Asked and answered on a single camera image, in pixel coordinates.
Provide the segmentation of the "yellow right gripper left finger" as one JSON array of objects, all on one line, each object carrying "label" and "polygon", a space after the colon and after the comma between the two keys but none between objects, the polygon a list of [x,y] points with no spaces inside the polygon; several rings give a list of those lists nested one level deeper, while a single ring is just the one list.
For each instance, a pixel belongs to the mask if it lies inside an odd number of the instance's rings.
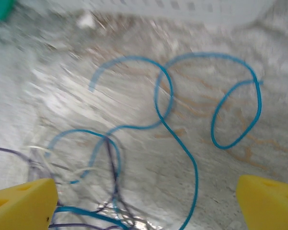
[{"label": "yellow right gripper left finger", "polygon": [[47,230],[57,201],[49,178],[0,190],[0,230]]}]

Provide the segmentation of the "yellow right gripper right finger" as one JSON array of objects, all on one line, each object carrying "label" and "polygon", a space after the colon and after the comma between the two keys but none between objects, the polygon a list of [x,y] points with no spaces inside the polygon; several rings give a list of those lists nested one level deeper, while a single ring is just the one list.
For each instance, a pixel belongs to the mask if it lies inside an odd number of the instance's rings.
[{"label": "yellow right gripper right finger", "polygon": [[237,200],[249,230],[288,230],[288,184],[242,175]]}]

